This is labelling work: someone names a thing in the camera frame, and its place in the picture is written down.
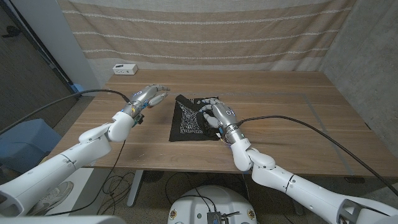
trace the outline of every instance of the wooden tabletop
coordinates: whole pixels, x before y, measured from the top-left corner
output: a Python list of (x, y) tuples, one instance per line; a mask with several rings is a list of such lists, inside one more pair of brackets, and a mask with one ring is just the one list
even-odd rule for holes
[[(239, 172), (232, 152), (221, 141), (169, 142), (175, 97), (218, 96), (238, 119), (284, 115), (329, 134), (386, 177), (398, 177), (398, 161), (357, 112), (320, 72), (252, 72), (199, 70), (139, 70), (133, 76), (114, 75), (105, 89), (130, 96), (157, 83), (171, 88), (161, 104), (145, 109), (144, 122), (131, 130), (116, 167), (144, 170)], [(78, 142), (81, 133), (104, 123), (124, 107), (119, 95), (99, 93), (62, 138), (50, 157)], [(255, 147), (277, 165), (296, 174), (372, 174), (315, 131), (283, 119), (250, 121), (241, 126)], [(97, 160), (95, 167), (112, 167), (122, 143)]]

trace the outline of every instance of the gray wall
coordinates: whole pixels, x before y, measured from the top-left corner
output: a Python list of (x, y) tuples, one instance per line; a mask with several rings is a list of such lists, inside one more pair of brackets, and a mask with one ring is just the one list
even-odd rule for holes
[(13, 3), (73, 83), (84, 90), (101, 88), (56, 0)]
[(358, 0), (320, 71), (398, 157), (398, 1)]

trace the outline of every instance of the small white device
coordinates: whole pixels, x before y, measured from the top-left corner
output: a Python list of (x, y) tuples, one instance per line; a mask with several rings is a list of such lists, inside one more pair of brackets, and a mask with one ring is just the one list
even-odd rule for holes
[(116, 64), (113, 67), (115, 75), (134, 75), (138, 68), (136, 64)]

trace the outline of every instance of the cable on floor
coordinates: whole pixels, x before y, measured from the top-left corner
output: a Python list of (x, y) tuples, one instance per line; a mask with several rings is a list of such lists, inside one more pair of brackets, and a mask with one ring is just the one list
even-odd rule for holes
[[(128, 195), (129, 195), (129, 190), (131, 188), (131, 184), (125, 179), (127, 175), (129, 174), (133, 174), (133, 172), (128, 172), (126, 174), (124, 174), (123, 176), (121, 175), (114, 175), (112, 177), (109, 177), (106, 180), (106, 183), (110, 180), (111, 183), (108, 187), (108, 190), (105, 191), (104, 188), (102, 188), (102, 191), (104, 194), (109, 195), (111, 198), (108, 199), (107, 201), (103, 202), (100, 206), (100, 208), (97, 211), (97, 215), (99, 214), (100, 210), (110, 201), (112, 200), (113, 203), (111, 203), (110, 205), (108, 205), (102, 212), (101, 214), (103, 215), (106, 211), (108, 211), (111, 207), (113, 207), (113, 215), (115, 213), (116, 210), (116, 205), (119, 204), (120, 202), (122, 202)], [(118, 193), (117, 195), (115, 195), (115, 191), (117, 189), (119, 189), (119, 186), (121, 185), (121, 183), (125, 183), (127, 184), (127, 186), (125, 188), (123, 188), (123, 191)]]
[(120, 152), (119, 152), (118, 158), (116, 159), (116, 162), (114, 163), (114, 165), (113, 165), (111, 171), (109, 172), (109, 174), (106, 176), (105, 181), (103, 182), (101, 188), (99, 189), (97, 195), (95, 196), (95, 198), (93, 199), (92, 202), (90, 202), (88, 205), (83, 206), (83, 207), (81, 207), (81, 208), (77, 208), (77, 209), (70, 210), (70, 211), (67, 211), (67, 212), (58, 212), (58, 213), (54, 213), (54, 214), (50, 214), (50, 215), (45, 215), (45, 216), (55, 216), (55, 215), (63, 215), (63, 214), (68, 214), (68, 213), (72, 213), (72, 212), (77, 212), (77, 211), (80, 211), (80, 210), (85, 209), (85, 208), (89, 207), (90, 205), (92, 205), (92, 204), (95, 202), (95, 200), (98, 198), (98, 196), (100, 195), (100, 193), (101, 193), (101, 191), (103, 190), (103, 187), (104, 187), (106, 181), (108, 180), (108, 178), (109, 178), (109, 176), (112, 174), (112, 171), (114, 170), (116, 164), (118, 163), (118, 160), (119, 160), (119, 158), (120, 158), (120, 155), (122, 154), (123, 147), (124, 147), (124, 144), (125, 144), (125, 143), (126, 143), (126, 140), (124, 140), (123, 145), (122, 145), (122, 148), (120, 148)]

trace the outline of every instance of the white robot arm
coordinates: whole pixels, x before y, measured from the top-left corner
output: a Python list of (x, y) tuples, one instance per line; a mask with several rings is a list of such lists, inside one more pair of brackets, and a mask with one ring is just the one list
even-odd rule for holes
[(0, 186), (0, 215), (16, 217), (26, 215), (44, 195), (48, 194), (77, 169), (109, 153), (110, 141), (124, 141), (130, 129), (142, 122), (141, 111), (160, 103), (169, 90), (162, 85), (150, 85), (135, 93), (122, 111), (113, 117), (113, 123), (86, 131), (79, 143), (45, 161), (18, 178)]
[[(239, 129), (233, 110), (217, 99), (201, 111), (214, 128), (221, 128), (224, 140), (231, 143), (234, 163), (241, 171), (252, 168), (252, 179), (263, 186), (280, 190), (322, 217), (328, 223), (394, 223), (398, 210), (381, 202), (331, 192), (275, 164), (275, 160), (251, 147)], [(212, 110), (215, 117), (205, 111)]]

